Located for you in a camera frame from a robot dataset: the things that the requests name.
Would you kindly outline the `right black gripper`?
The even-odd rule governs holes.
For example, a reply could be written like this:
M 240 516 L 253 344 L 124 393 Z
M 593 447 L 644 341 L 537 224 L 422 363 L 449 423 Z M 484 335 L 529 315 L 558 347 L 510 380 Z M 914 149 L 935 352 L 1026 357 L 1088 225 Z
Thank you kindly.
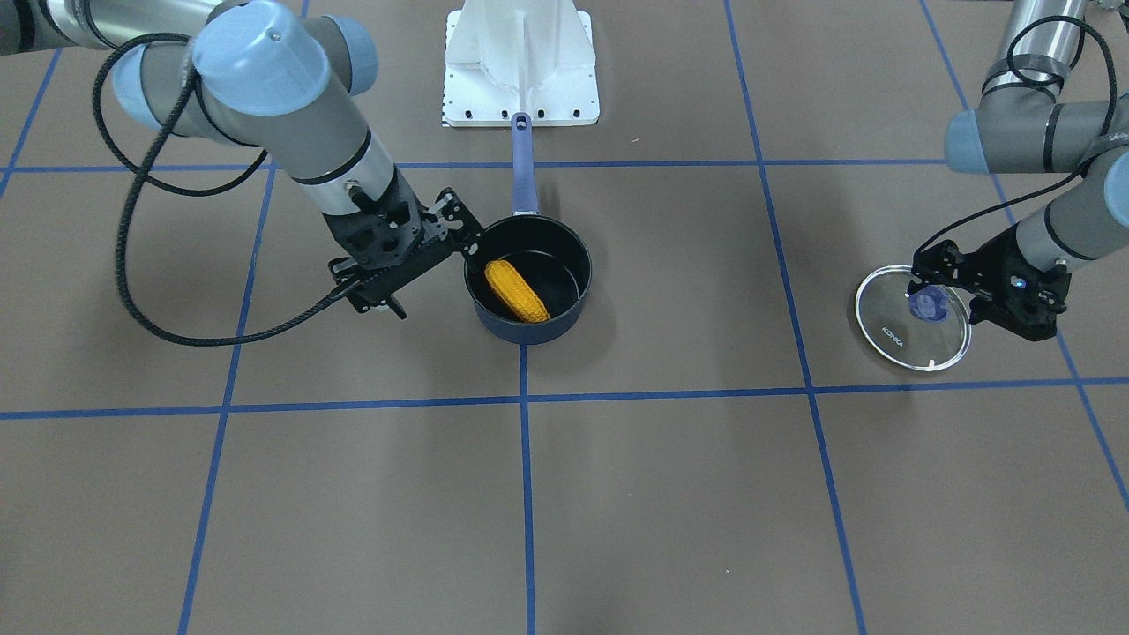
M 421 205 L 400 176 L 385 191 L 370 195 L 355 179 L 344 181 L 351 214 L 324 218 L 344 258 L 329 262 L 335 287 L 329 301 L 348 301 L 356 312 L 390 310 L 406 320 L 395 293 L 443 264 L 463 256 L 465 279 L 483 277 L 476 245 L 484 228 L 453 189 L 444 189 L 435 205 Z

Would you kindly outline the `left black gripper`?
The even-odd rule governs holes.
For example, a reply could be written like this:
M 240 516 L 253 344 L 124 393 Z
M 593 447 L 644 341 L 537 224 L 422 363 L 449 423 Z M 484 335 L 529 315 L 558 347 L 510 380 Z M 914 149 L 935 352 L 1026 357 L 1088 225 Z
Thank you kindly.
M 1016 229 L 997 235 L 972 252 L 943 240 L 916 250 L 910 293 L 928 286 L 954 287 L 972 295 L 968 321 L 992 322 L 1029 341 L 1058 334 L 1058 318 L 1067 310 L 1073 275 L 1067 266 L 1042 271 L 1021 254 Z

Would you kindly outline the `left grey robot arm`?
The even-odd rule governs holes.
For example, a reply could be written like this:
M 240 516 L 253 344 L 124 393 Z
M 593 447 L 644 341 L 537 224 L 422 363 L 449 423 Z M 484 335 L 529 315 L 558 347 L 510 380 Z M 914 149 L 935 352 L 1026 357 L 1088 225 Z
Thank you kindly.
M 970 174 L 1064 174 L 1060 195 L 962 252 L 935 235 L 914 252 L 907 292 L 969 292 L 970 322 L 1031 341 L 1057 332 L 1076 271 L 1126 247 L 1126 92 L 1109 71 L 1105 101 L 1060 94 L 1092 33 L 1085 1 L 1017 1 L 975 108 L 945 133 L 945 160 Z

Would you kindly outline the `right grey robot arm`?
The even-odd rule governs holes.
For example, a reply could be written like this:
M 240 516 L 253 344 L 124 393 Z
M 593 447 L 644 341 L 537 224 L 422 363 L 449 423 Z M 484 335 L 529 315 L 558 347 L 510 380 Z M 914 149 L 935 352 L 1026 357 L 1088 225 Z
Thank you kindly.
M 330 264 L 359 312 L 454 253 L 482 229 L 450 190 L 415 197 L 355 97 L 378 76 L 378 50 L 355 18 L 304 18 L 278 1 L 5 1 L 5 56 L 107 49 L 129 116 L 183 138 L 257 147 L 306 193 L 345 256 Z

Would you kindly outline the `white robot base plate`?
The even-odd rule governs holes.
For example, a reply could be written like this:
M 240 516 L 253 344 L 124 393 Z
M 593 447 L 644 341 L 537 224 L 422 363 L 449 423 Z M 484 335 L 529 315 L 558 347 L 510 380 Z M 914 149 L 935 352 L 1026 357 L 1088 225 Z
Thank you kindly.
M 444 61 L 444 125 L 599 121 L 593 20 L 572 1 L 465 1 L 446 16 Z

